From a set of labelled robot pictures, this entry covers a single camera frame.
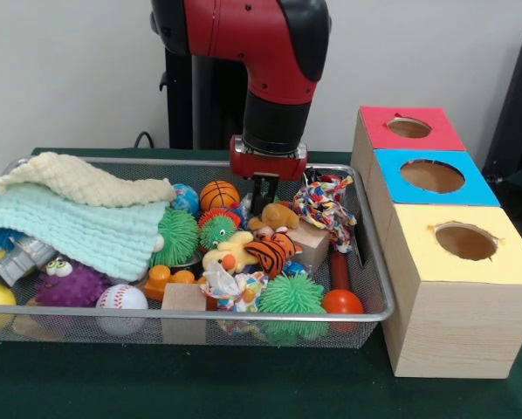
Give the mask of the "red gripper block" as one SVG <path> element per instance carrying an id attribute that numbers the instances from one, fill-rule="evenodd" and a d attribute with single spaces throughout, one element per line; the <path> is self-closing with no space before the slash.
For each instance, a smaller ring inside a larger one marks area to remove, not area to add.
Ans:
<path id="1" fill-rule="evenodd" d="M 240 135 L 230 138 L 230 169 L 233 174 L 245 178 L 254 175 L 273 175 L 267 177 L 268 190 L 266 203 L 273 203 L 278 189 L 279 179 L 283 181 L 297 181 L 307 164 L 307 147 L 301 142 L 292 155 L 265 155 L 248 148 Z M 252 215 L 259 216 L 264 206 L 264 178 L 253 177 Z"/>

